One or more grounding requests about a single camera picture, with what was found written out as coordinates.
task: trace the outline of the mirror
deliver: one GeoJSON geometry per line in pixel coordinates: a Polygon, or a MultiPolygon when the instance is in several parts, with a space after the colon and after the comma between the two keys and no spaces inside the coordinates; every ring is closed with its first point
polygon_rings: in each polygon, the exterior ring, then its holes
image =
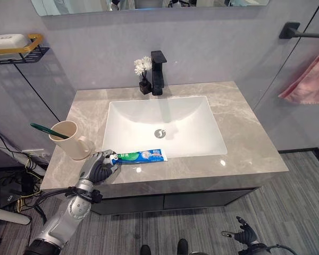
{"type": "Polygon", "coordinates": [[[263,6],[270,0],[31,0],[40,16],[176,7],[263,6]]]}

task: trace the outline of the pink towel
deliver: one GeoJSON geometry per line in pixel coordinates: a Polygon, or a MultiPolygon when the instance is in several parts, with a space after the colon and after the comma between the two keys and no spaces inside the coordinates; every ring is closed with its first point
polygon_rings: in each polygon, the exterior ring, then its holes
{"type": "Polygon", "coordinates": [[[319,56],[279,97],[292,103],[319,104],[319,56]]]}

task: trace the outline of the faucet handle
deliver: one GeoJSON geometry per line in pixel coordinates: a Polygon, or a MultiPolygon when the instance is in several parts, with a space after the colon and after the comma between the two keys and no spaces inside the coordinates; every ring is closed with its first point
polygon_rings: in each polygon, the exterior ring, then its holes
{"type": "Polygon", "coordinates": [[[154,52],[151,52],[151,60],[153,63],[156,64],[166,63],[166,59],[160,50],[155,50],[154,52]]]}

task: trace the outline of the marble countertop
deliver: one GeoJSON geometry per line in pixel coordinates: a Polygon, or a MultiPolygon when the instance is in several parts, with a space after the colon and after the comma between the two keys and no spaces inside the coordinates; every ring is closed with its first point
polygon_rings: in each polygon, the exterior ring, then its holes
{"type": "MultiPolygon", "coordinates": [[[[96,150],[101,150],[110,101],[186,96],[207,97],[228,153],[219,156],[170,158],[167,162],[160,163],[123,165],[119,176],[108,185],[253,174],[272,176],[288,171],[234,82],[166,86],[163,95],[159,97],[143,95],[139,88],[81,90],[75,95],[67,120],[75,121],[81,134],[95,143],[96,150]]],[[[72,160],[56,146],[41,189],[75,185],[84,161],[72,160]]]]}

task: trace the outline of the black vase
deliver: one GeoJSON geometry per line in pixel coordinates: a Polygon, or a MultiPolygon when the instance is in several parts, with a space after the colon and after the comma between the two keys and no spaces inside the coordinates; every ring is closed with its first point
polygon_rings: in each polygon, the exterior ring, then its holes
{"type": "Polygon", "coordinates": [[[140,82],[139,82],[139,89],[140,91],[142,91],[142,93],[144,95],[150,93],[152,91],[152,86],[151,83],[148,81],[147,78],[143,78],[140,82]]]}

